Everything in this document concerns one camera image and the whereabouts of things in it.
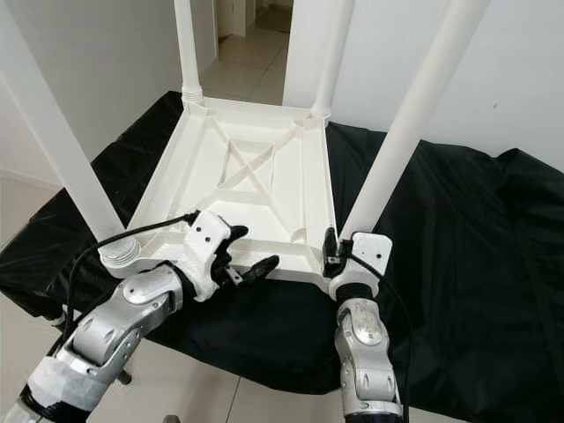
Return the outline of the white plastic table leg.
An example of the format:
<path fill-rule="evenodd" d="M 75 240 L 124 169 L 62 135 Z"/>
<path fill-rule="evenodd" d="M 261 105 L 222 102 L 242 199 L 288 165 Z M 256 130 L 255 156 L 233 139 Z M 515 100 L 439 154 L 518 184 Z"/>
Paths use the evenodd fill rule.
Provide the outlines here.
<path fill-rule="evenodd" d="M 338 6 L 334 25 L 331 26 L 327 51 L 323 57 L 321 80 L 319 80 L 315 101 L 310 109 L 310 114 L 317 118 L 331 116 L 331 105 L 338 83 L 339 70 L 344 55 L 344 48 L 349 36 L 349 27 L 353 16 L 355 0 L 334 0 Z"/>
<path fill-rule="evenodd" d="M 186 105 L 203 105 L 204 96 L 200 76 L 198 76 L 190 0 L 174 0 L 174 22 L 176 23 L 178 46 L 180 46 L 182 101 Z"/>
<path fill-rule="evenodd" d="M 339 230 L 341 241 L 371 233 L 405 172 L 423 130 L 463 60 L 491 0 L 449 0 L 418 72 L 395 113 L 349 217 Z"/>
<path fill-rule="evenodd" d="M 93 236 L 106 243 L 98 249 L 102 265 L 117 278 L 136 273 L 138 242 L 132 236 L 109 240 L 125 233 L 123 221 L 110 203 L 44 77 L 37 70 L 4 70 L 1 78 L 11 88 L 20 116 L 28 124 L 33 138 Z"/>

